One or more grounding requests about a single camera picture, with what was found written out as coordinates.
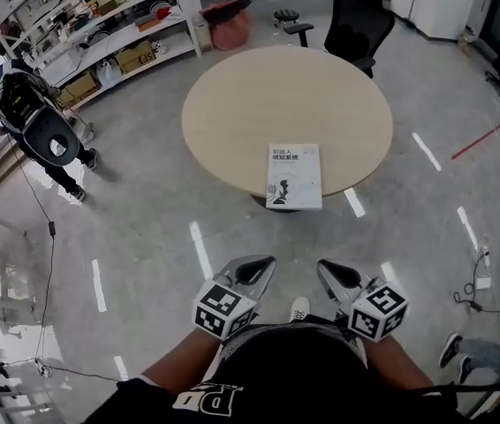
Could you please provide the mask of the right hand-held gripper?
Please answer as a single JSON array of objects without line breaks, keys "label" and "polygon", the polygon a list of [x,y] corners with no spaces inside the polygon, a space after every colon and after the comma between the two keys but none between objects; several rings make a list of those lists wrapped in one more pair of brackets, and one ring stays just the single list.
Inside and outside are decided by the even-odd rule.
[{"label": "right hand-held gripper", "polygon": [[[352,288],[361,286],[360,273],[329,260],[317,262],[323,288],[336,301],[350,298]],[[346,309],[347,329],[372,342],[379,342],[405,319],[409,300],[393,283],[380,277],[370,279]]]}]

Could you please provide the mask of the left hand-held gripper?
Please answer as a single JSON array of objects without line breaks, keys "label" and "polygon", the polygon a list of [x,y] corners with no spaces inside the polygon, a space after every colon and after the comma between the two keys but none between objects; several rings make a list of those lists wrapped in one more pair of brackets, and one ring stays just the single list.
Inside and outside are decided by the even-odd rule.
[{"label": "left hand-held gripper", "polygon": [[248,255],[230,261],[198,292],[192,322],[216,338],[230,338],[257,315],[258,302],[276,271],[271,255]]}]

